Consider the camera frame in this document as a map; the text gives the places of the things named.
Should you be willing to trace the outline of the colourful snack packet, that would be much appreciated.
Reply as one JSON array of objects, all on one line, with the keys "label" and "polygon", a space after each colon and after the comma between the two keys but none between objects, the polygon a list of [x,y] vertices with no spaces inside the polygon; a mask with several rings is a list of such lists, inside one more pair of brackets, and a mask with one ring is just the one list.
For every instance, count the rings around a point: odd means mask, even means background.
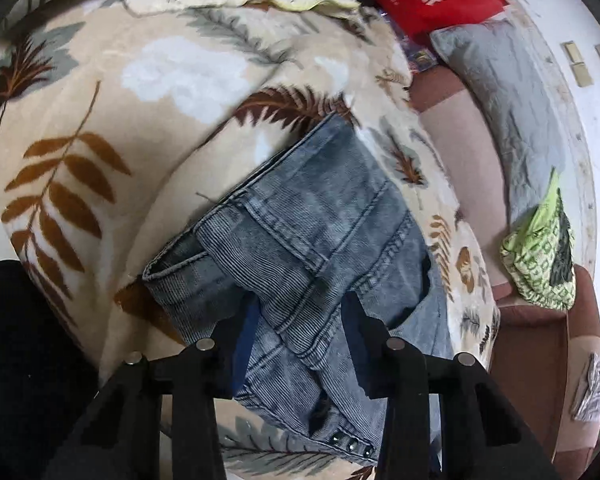
[{"label": "colourful snack packet", "polygon": [[380,11],[379,14],[391,26],[393,32],[396,34],[396,39],[398,40],[413,73],[425,73],[427,70],[431,70],[438,65],[437,57],[428,48],[416,44],[413,39],[407,36],[398,23],[387,12]]}]

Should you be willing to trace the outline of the pink brown quilted bedding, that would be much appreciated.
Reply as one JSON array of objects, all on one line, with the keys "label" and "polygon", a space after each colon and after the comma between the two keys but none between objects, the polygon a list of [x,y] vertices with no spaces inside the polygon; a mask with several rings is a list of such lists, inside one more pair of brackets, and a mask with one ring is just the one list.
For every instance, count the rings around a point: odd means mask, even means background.
[{"label": "pink brown quilted bedding", "polygon": [[600,434],[571,405],[592,356],[600,356],[600,314],[591,275],[576,266],[577,297],[566,313],[527,304],[496,255],[507,226],[503,171],[491,133],[468,89],[436,66],[414,77],[411,102],[431,136],[474,230],[501,310],[491,375],[521,414],[560,476],[584,473]]}]

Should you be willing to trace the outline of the grey-blue denim pants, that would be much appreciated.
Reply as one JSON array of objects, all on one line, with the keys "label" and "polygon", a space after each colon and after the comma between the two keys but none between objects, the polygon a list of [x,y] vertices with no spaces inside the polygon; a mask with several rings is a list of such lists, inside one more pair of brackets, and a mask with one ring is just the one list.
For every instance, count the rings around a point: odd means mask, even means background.
[{"label": "grey-blue denim pants", "polygon": [[452,353],[445,293],[422,233],[335,115],[175,237],[142,279],[188,344],[253,292],[260,318],[238,401],[351,462],[378,457],[386,404],[358,384],[342,297],[354,292],[368,315],[421,352]]}]

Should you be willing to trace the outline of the leaf-print beige blanket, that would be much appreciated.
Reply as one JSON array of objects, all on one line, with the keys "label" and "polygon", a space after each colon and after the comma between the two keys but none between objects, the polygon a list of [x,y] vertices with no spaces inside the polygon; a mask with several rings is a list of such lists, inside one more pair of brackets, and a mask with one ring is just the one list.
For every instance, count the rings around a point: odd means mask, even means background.
[{"label": "leaf-print beige blanket", "polygon": [[355,128],[410,208],[443,292],[434,330],[491,359],[500,316],[412,73],[372,9],[263,6],[139,16],[58,0],[0,37],[0,217],[63,326],[109,378],[183,347],[146,263],[329,114]]}]

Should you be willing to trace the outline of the green patterned folded cloth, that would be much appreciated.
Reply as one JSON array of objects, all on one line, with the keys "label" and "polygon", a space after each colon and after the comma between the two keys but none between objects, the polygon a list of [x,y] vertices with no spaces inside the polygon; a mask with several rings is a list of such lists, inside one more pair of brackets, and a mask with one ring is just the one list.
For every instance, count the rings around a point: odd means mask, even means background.
[{"label": "green patterned folded cloth", "polygon": [[502,241],[501,260],[524,300],[544,309],[568,311],[576,300],[573,246],[559,174],[553,168],[542,202]]}]

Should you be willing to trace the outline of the grey quilted pillow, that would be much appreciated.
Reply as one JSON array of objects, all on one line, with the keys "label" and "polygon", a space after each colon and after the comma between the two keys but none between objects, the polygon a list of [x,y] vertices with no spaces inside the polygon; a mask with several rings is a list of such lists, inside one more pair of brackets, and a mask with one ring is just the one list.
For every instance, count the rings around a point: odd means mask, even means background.
[{"label": "grey quilted pillow", "polygon": [[500,156],[509,223],[542,202],[553,170],[565,170],[557,116],[521,36],[508,21],[435,30],[437,55],[477,99]]}]

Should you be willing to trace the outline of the grey patterned cloth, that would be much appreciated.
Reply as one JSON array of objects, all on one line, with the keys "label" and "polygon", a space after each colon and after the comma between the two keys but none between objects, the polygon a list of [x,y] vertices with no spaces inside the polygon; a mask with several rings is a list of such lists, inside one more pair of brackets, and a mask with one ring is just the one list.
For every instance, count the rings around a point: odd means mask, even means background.
[{"label": "grey patterned cloth", "polygon": [[600,356],[595,352],[578,379],[570,415],[576,422],[600,422]]}]

